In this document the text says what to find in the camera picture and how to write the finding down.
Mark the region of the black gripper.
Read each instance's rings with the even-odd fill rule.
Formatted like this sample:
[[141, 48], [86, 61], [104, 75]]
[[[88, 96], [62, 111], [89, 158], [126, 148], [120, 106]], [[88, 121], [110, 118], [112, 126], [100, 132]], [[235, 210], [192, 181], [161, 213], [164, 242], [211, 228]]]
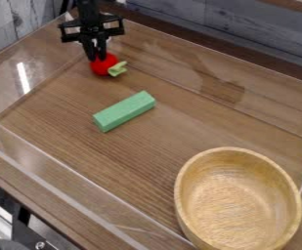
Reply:
[[94, 50], [98, 59], [105, 59], [105, 40], [110, 36], [124, 34], [122, 18], [114, 15], [98, 15], [98, 24], [82, 24], [78, 19], [64, 21], [57, 25], [62, 43], [80, 41], [88, 60], [94, 60]]

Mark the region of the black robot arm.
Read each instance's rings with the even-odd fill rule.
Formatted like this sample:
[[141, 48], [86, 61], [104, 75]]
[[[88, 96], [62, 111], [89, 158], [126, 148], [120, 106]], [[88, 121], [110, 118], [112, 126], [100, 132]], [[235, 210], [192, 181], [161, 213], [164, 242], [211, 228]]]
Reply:
[[124, 34], [122, 18], [102, 14], [97, 0], [76, 0], [78, 17], [57, 25], [62, 43], [78, 42], [88, 60], [105, 59], [105, 41], [112, 36]]

